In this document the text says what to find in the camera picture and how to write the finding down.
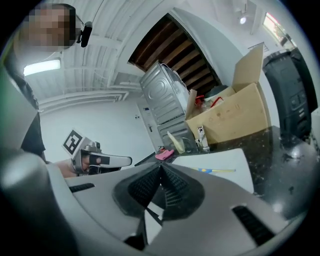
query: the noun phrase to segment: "fluorescent light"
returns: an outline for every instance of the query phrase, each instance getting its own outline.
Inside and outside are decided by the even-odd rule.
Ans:
[[[60,67],[60,59],[54,59],[28,65],[24,68],[23,74],[29,76],[42,71],[58,70]]]
[[[246,21],[247,21],[247,18],[246,18],[246,17],[242,17],[242,18],[240,19],[240,24],[245,24]]]

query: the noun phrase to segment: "box flap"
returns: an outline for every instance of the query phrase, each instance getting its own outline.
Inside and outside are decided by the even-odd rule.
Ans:
[[[186,120],[188,120],[192,116],[192,113],[195,108],[196,97],[197,97],[197,91],[191,89],[189,98],[188,98],[188,104],[186,105],[186,111],[185,111]]]
[[[263,43],[243,56],[235,65],[232,85],[257,83],[262,69],[263,56]]]

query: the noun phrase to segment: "white ceiling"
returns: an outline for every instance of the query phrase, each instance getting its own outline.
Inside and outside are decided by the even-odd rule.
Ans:
[[[203,1],[210,1],[218,21],[227,24],[235,18],[234,2],[243,0],[200,0]],[[74,6],[84,23],[93,23],[93,30],[86,48],[75,44],[51,57],[61,59],[61,69],[26,76],[42,108],[66,101],[118,101],[140,97],[139,81],[144,72],[128,60],[147,32],[184,0],[48,2]],[[250,5],[247,14],[252,16],[253,22],[255,9]]]

